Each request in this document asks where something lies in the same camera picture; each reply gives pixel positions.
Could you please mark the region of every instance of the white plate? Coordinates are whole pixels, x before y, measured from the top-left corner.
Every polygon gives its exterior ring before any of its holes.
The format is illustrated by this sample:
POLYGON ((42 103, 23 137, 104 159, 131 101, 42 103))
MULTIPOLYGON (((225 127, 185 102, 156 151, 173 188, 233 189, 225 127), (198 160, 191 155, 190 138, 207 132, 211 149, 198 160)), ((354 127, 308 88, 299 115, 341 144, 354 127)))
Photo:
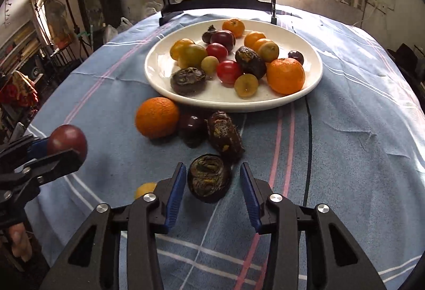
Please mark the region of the white plate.
MULTIPOLYGON (((291 50, 298 50, 304 55, 303 68, 305 83, 301 91, 292 95, 283 96, 274 92, 267 84, 266 77, 260 80, 256 94, 248 99, 242 99, 233 88, 225 87, 215 76, 207 82, 207 88, 191 97, 180 96, 171 89, 170 77, 180 68, 177 62, 169 55, 173 44, 181 38, 190 38, 196 44, 206 46, 202 41, 202 34, 208 26, 214 25, 221 29, 225 19, 210 20, 186 26, 160 40, 146 56, 144 72, 150 85, 161 95, 175 101, 203 108, 222 109, 226 112, 257 112, 275 108, 305 96, 313 90, 322 78, 323 65, 320 56, 313 47, 300 36, 279 26, 256 20, 243 20, 245 30, 263 32, 267 38, 274 41, 280 49, 279 57, 287 57, 291 50)), ((235 58, 235 51, 244 45, 244 38, 236 40, 229 59, 235 58)))

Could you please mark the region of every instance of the blue gripper pad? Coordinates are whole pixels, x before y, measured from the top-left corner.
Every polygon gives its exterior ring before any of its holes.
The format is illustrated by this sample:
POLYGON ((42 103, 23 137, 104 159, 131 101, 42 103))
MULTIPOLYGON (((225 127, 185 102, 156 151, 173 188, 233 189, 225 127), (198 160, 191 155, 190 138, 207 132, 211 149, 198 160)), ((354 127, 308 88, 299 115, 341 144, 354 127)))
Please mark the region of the blue gripper pad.
POLYGON ((47 141, 49 138, 36 140, 32 143, 27 153, 27 161, 47 156, 47 141))
POLYGON ((240 179, 249 220, 251 221, 251 225, 255 228, 256 232, 259 232, 261 228, 261 209, 257 197, 254 193, 254 187, 252 185, 252 181, 255 181, 255 179, 252 176, 248 165, 245 163, 241 165, 240 179))
POLYGON ((186 186, 186 167, 181 164, 178 169, 176 180, 169 194, 169 199, 166 206, 165 227, 170 230, 177 220, 181 199, 183 198, 184 187, 186 186))

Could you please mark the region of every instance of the red cloth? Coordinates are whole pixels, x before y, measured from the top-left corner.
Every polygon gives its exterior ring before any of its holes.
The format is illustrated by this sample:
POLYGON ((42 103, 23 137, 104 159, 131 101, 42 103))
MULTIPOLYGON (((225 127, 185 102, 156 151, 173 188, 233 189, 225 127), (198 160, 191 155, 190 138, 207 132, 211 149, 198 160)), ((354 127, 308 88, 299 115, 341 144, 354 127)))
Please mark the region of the red cloth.
POLYGON ((0 91, 0 103, 32 107, 38 103, 37 91, 26 75, 15 71, 0 91))

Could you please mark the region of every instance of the tablecloth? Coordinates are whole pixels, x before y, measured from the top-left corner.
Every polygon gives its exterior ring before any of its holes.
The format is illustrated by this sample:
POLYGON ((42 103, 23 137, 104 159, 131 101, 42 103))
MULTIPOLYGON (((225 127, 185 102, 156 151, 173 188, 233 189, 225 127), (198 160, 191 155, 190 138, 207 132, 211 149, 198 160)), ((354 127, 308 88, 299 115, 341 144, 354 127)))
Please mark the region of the tablecloth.
MULTIPOLYGON (((232 114, 254 176, 296 204, 327 203, 357 239, 388 289, 405 280, 425 249, 425 117, 384 49, 366 32, 328 18, 281 6, 278 25, 318 51, 324 74, 306 97, 248 114, 232 114), (311 114, 311 167, 309 115, 311 114)), ((144 75, 145 56, 167 34, 217 18, 269 21, 259 11, 191 11, 158 27, 159 15, 119 34, 52 94, 28 128, 48 136, 72 123, 88 139, 77 173, 41 187, 26 206, 35 236, 51 265, 100 202, 133 201, 145 182, 170 177, 177 162, 189 165, 213 149, 187 148, 178 138, 157 144, 139 134, 134 115, 158 94, 144 75)), ((227 195, 204 204, 186 188, 177 224, 157 236, 166 290, 260 289, 269 236, 251 227, 239 185, 239 164, 227 195)), ((299 288, 305 289, 304 238, 299 288)), ((120 287, 126 289, 125 234, 120 287)))

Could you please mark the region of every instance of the red cherry tomato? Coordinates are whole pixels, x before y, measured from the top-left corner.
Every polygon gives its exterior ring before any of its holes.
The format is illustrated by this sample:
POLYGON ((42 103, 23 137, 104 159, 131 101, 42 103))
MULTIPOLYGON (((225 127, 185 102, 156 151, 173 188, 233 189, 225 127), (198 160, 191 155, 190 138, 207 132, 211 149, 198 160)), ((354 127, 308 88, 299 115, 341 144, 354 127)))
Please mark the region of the red cherry tomato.
POLYGON ((206 47, 209 56, 215 56, 217 59, 225 58, 229 55, 226 47, 220 43, 211 43, 206 47))
POLYGON ((225 84, 235 84, 242 74, 241 66, 235 61, 223 61, 217 66, 217 76, 225 84))

